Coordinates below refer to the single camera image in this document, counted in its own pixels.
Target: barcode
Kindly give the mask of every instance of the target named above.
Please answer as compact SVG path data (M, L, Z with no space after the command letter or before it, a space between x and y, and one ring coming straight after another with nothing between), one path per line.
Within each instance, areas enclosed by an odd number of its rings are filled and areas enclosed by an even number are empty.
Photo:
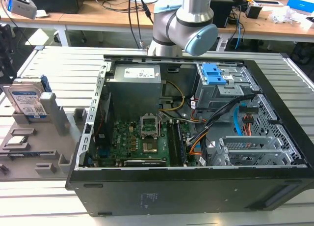
M36 113L44 113L44 109L42 106L34 106L35 112Z

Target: motherboard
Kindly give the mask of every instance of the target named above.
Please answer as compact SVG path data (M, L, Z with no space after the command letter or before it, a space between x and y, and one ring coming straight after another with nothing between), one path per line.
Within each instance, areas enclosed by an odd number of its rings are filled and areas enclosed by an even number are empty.
M99 167L195 166L194 157L186 158L185 141L191 135L187 122L159 121L157 130L152 119L143 126L141 122L142 119L115 122L111 146L97 149L95 160ZM145 135L146 132L157 136Z

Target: open computer tower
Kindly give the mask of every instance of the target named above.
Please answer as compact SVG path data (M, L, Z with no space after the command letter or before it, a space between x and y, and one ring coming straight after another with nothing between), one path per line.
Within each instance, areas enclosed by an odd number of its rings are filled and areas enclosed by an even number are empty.
M254 61L104 56L68 178L91 216L273 210L314 145Z

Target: hard drive label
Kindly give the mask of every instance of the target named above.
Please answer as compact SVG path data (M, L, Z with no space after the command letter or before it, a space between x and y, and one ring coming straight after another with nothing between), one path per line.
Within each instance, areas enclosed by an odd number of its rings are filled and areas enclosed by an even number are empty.
M27 117L44 118L47 113L38 101L38 95L34 91L12 92L15 102Z

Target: yellow wire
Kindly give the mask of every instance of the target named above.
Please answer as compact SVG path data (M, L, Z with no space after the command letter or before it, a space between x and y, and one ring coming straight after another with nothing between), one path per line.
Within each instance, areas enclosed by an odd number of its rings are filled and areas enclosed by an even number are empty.
M182 101L181 101L181 104L178 106L178 107L174 107L174 108L169 108L169 109L160 109L160 111L162 112L170 112L170 111L175 111L179 108L181 108L183 105L184 105L184 95L183 95L183 92L181 91L181 89L179 89L178 86L176 86L173 82L171 81L168 81L166 80L166 83L170 83L173 85L173 87L175 87L180 93L181 93L181 96L182 96Z

